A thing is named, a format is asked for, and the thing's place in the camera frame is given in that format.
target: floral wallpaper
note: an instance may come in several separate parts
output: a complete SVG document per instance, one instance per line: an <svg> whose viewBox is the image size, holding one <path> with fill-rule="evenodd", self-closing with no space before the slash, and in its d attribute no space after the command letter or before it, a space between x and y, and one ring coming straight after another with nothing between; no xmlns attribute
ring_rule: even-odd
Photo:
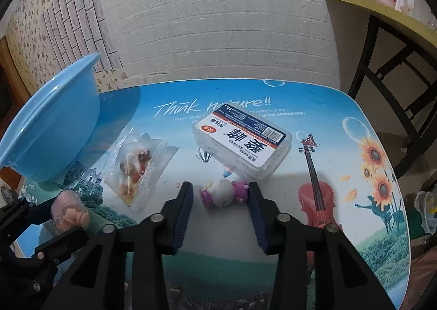
<svg viewBox="0 0 437 310"><path fill-rule="evenodd" d="M53 1L19 0L6 30L10 54L24 85L32 95L61 70L50 58L50 41L44 37L42 29L41 16ZM101 71L95 73L95 76L99 92L129 85L122 69Z"/></svg>

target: blue plastic basin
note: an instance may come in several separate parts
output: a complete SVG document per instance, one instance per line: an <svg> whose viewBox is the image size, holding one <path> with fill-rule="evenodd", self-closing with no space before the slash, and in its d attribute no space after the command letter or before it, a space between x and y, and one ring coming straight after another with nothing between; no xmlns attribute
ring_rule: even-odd
<svg viewBox="0 0 437 310"><path fill-rule="evenodd" d="M85 145L100 113L94 53L50 79L18 112L0 141L0 168L42 182L56 178Z"/></svg>

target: orange oval logo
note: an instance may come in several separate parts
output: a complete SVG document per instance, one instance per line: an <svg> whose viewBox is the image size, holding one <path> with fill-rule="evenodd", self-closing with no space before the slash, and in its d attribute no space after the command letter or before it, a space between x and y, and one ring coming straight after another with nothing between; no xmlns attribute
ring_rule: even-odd
<svg viewBox="0 0 437 310"><path fill-rule="evenodd" d="M212 127L209 125L203 125L202 130L205 132L210 132L210 133L217 132L217 129L215 127Z"/></svg>

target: sunflower illustration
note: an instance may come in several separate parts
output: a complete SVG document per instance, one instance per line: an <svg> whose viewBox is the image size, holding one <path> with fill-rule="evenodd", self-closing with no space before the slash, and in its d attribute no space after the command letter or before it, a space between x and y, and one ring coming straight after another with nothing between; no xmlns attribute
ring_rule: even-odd
<svg viewBox="0 0 437 310"><path fill-rule="evenodd" d="M387 156L378 142L365 138L361 145L361 150L361 157L373 170L384 166Z"/></svg>
<svg viewBox="0 0 437 310"><path fill-rule="evenodd" d="M372 174L372 168L369 167L367 163L362 164L361 166L361 176L368 180Z"/></svg>
<svg viewBox="0 0 437 310"><path fill-rule="evenodd" d="M392 203L392 184L384 174L373 177L372 196L376 206L381 205L381 211L384 211L386 205Z"/></svg>

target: violin illustration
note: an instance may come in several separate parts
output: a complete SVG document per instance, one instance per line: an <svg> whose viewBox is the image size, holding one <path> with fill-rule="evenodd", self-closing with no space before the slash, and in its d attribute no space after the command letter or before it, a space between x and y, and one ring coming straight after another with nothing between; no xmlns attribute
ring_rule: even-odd
<svg viewBox="0 0 437 310"><path fill-rule="evenodd" d="M335 221L333 215L335 207L334 191L329 184L318 181L314 164L312 163L311 152L315 151L314 147L317 147L317 143L311 134L308 135L306 140L302 140L301 143L303 147L299 147L299 152L305 153L311 178L311 182L303 183L298 192L302 211L308 217L307 225L322 228L326 224L335 224L342 229L341 225Z"/></svg>

